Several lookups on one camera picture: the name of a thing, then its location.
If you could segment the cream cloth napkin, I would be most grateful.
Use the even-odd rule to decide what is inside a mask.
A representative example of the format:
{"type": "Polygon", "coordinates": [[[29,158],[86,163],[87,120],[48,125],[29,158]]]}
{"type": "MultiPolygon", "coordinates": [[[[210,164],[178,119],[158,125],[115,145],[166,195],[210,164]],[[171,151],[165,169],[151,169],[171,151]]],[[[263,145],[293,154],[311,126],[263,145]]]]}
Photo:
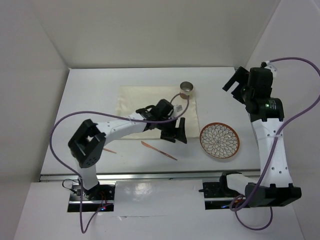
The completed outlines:
{"type": "MultiPolygon", "coordinates": [[[[186,107],[187,100],[177,96],[180,92],[178,86],[121,86],[117,95],[116,115],[128,116],[137,109],[145,108],[149,105],[156,105],[159,100],[172,101],[173,105],[186,107]]],[[[197,138],[200,134],[200,127],[196,109],[196,100],[192,96],[189,106],[184,113],[185,134],[188,139],[197,138]]]]}

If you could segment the copper fork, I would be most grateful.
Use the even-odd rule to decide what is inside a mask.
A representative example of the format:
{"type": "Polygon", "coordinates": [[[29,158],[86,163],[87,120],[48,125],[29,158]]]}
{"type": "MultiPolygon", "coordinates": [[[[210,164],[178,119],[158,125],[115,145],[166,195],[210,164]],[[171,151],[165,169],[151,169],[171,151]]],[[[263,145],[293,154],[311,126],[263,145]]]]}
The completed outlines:
{"type": "Polygon", "coordinates": [[[107,151],[107,152],[110,152],[110,153],[113,153],[113,154],[117,154],[117,152],[113,151],[113,150],[110,150],[110,149],[107,149],[107,148],[103,148],[104,151],[107,151]]]}

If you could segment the silver metal cup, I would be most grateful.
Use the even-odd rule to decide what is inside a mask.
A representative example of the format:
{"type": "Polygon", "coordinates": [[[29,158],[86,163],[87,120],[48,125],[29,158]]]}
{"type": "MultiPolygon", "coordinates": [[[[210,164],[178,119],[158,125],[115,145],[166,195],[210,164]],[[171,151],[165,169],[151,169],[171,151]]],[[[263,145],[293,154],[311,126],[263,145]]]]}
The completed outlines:
{"type": "Polygon", "coordinates": [[[183,81],[179,85],[180,97],[182,99],[192,99],[194,95],[194,85],[189,81],[183,81]]]}

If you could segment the aluminium rail front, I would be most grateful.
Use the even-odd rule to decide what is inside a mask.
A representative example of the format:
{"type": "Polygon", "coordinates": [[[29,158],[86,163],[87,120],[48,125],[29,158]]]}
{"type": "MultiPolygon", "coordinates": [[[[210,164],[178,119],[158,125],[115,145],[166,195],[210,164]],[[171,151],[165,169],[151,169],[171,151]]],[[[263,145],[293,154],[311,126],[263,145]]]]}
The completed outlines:
{"type": "MultiPolygon", "coordinates": [[[[205,179],[219,178],[222,171],[187,171],[187,172],[150,172],[150,173],[110,173],[98,174],[99,180],[155,180],[155,179],[205,179]]],[[[64,179],[76,179],[74,174],[41,175],[40,182],[55,182],[64,179]]]]}

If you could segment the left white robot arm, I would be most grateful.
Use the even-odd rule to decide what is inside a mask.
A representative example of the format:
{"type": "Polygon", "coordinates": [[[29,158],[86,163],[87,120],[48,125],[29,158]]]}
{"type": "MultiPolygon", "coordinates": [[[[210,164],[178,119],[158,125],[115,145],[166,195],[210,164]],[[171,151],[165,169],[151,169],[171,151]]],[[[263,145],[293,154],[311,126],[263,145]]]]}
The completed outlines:
{"type": "Polygon", "coordinates": [[[99,181],[96,163],[108,143],[131,134],[160,130],[160,139],[175,143],[187,143],[185,118],[176,126],[180,105],[172,105],[161,99],[156,105],[140,108],[123,119],[94,123],[91,119],[82,122],[68,142],[71,155],[77,160],[77,169],[82,182],[81,194],[88,200],[97,197],[99,181]]]}

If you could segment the floral patterned plate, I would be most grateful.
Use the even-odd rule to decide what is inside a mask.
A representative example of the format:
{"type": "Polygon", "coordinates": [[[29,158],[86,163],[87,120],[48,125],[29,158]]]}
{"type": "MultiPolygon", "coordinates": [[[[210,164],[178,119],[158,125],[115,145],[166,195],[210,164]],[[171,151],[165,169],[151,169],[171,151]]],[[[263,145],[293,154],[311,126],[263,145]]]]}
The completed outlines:
{"type": "Polygon", "coordinates": [[[199,141],[204,152],[217,159],[231,158],[240,149],[240,139],[236,131],[221,122],[204,126],[200,131],[199,141]]]}

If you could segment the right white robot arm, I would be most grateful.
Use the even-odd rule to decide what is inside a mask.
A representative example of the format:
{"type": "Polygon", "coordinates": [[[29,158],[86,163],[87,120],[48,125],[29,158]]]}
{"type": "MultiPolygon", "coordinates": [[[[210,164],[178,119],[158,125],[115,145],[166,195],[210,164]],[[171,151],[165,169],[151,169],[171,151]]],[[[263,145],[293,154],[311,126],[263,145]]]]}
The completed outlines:
{"type": "Polygon", "coordinates": [[[218,184],[223,196],[234,191],[244,195],[245,204],[251,208],[284,207],[302,197],[300,187],[294,186],[289,172],[284,135],[283,103],[271,96],[273,73],[264,67],[246,70],[239,67],[223,90],[231,92],[234,99],[244,104],[258,145],[260,178],[254,181],[241,173],[227,173],[218,184]]]}

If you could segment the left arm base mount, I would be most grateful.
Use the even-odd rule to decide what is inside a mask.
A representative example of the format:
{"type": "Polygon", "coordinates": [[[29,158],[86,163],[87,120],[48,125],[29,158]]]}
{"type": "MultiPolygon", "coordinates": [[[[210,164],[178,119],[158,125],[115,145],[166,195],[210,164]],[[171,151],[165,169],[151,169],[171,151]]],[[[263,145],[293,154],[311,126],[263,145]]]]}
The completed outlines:
{"type": "MultiPolygon", "coordinates": [[[[81,186],[74,179],[62,181],[62,187],[70,193],[67,207],[68,213],[78,213],[80,211],[81,186]]],[[[114,183],[102,184],[94,187],[93,190],[83,190],[82,211],[85,213],[95,212],[101,208],[101,212],[114,211],[116,185],[114,183]]]]}

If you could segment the copper knife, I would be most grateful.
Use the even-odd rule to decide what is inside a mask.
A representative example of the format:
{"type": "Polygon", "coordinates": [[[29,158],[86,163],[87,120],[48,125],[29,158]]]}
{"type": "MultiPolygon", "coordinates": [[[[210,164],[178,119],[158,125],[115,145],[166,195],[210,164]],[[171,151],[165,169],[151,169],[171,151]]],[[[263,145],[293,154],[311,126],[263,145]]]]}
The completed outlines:
{"type": "Polygon", "coordinates": [[[158,153],[160,153],[160,154],[162,154],[162,155],[164,155],[164,156],[166,156],[166,157],[170,158],[170,159],[173,159],[173,160],[175,160],[175,161],[178,161],[178,159],[177,159],[177,158],[175,158],[175,157],[173,157],[173,156],[169,155],[168,153],[165,153],[165,152],[163,152],[163,151],[161,151],[161,150],[159,150],[159,149],[157,149],[157,148],[155,148],[155,147],[153,147],[153,146],[149,145],[148,143],[146,143],[146,142],[144,142],[144,141],[141,141],[141,144],[142,144],[143,146],[145,146],[145,147],[149,148],[149,149],[152,149],[152,150],[154,150],[154,151],[156,151],[156,152],[158,152],[158,153]]]}

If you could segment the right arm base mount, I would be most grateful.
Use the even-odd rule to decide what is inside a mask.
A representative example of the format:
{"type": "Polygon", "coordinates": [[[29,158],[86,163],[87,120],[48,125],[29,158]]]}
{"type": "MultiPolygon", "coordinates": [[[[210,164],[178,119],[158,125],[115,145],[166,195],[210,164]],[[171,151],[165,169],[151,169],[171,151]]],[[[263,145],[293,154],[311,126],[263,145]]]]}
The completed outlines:
{"type": "Polygon", "coordinates": [[[202,189],[198,190],[203,194],[205,210],[228,209],[231,201],[240,195],[239,192],[227,187],[227,176],[238,174],[236,171],[223,172],[218,181],[202,183],[202,189]]]}

